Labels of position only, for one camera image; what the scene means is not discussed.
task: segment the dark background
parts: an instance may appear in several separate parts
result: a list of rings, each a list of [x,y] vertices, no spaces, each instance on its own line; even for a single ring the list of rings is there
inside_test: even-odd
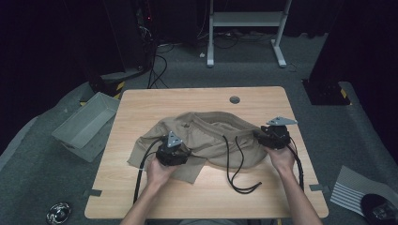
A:
[[[158,10],[154,15],[158,17],[156,25],[162,37],[192,44],[195,32],[202,27],[208,1],[150,3]],[[52,108],[79,84],[87,82],[87,74],[123,71],[139,66],[131,61],[142,60],[141,54],[133,55],[129,61],[131,66],[127,65],[125,59],[128,56],[121,52],[123,48],[119,46],[121,40],[116,32],[123,28],[115,30],[115,24],[124,24],[125,28],[134,30],[137,27],[131,20],[113,19],[110,22],[107,9],[111,6],[105,6],[103,1],[5,0],[0,4],[1,153],[29,120]],[[215,1],[216,10],[228,11],[281,10],[283,5],[276,0]],[[330,32],[315,65],[318,69],[311,79],[351,82],[375,130],[395,160],[397,153],[392,140],[398,133],[393,113],[397,105],[394,85],[398,78],[396,9],[396,1],[294,0],[284,30],[284,34],[291,37],[301,33],[307,33],[309,37],[323,36]],[[339,11],[341,15],[333,26]],[[70,13],[75,13],[72,21],[69,20]],[[77,39],[70,37],[70,31],[75,28]],[[132,31],[129,36],[137,38]],[[135,46],[130,52],[141,50]]]

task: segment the gray carpet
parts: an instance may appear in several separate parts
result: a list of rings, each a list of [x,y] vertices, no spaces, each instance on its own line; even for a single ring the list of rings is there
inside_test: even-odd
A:
[[[167,60],[162,75],[169,88],[224,86],[282,86],[314,165],[319,183],[329,187],[324,194],[329,207],[325,224],[367,224],[363,217],[332,202],[330,196],[343,165],[369,179],[398,191],[398,169],[373,130],[352,86],[341,86],[352,100],[350,106],[311,105],[301,79],[309,78],[326,37],[283,37],[281,48],[288,64],[279,68],[268,40],[240,41],[232,48],[215,48],[215,66],[208,68],[199,57],[207,48],[185,45],[158,48]],[[228,47],[231,40],[218,39]],[[165,63],[156,58],[155,71]],[[126,81],[127,89],[146,88],[148,74]],[[67,151],[51,133],[79,109],[87,83],[76,87],[52,109],[39,115],[17,135],[0,157],[0,224],[45,224],[47,210],[55,203],[69,202],[72,214],[66,224],[118,224],[119,219],[88,219],[84,216],[101,155],[87,163]],[[166,88],[157,82],[159,88]],[[291,224],[284,219],[283,224]]]

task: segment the beige cloth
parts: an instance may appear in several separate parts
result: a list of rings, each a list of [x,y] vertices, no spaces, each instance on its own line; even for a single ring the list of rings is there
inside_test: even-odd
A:
[[[199,172],[209,162],[226,167],[229,144],[230,168],[238,168],[244,155],[242,168],[250,168],[261,161],[266,152],[253,136],[253,130],[259,127],[250,124],[228,112],[185,112],[177,117],[167,117],[158,122],[144,136],[140,137],[131,152],[128,163],[139,168],[149,145],[159,137],[173,131],[192,152],[186,164],[182,165],[173,177],[194,183]],[[161,142],[156,143],[150,152],[156,152]]]

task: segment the hand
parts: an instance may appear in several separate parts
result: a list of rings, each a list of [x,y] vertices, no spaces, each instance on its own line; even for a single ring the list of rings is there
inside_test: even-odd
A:
[[[293,171],[295,158],[290,149],[287,147],[279,150],[270,149],[268,147],[264,147],[264,149],[271,157],[272,165],[275,167],[278,173]]]
[[[162,188],[178,166],[163,166],[156,157],[150,161],[147,170],[147,185]]]

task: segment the wooden table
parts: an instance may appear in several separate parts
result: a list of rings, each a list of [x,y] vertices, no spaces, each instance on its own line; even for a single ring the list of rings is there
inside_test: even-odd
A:
[[[231,103],[232,96],[239,97],[240,102]],[[85,215],[124,217],[132,205],[138,173],[127,162],[135,141],[164,117],[211,111],[230,112],[259,127],[276,116],[295,119],[281,87],[128,90],[121,99],[93,185],[93,189],[102,191],[101,195],[89,197]],[[322,192],[309,189],[318,181],[299,127],[292,125],[288,129],[302,162],[305,192],[318,215],[324,218],[329,210]],[[141,187],[145,186],[145,178],[144,173]],[[229,186],[225,168],[207,163],[193,185],[171,179],[148,218],[289,218],[283,186],[269,157],[241,171],[235,184],[247,187],[259,181],[263,185],[253,193],[238,194]]]

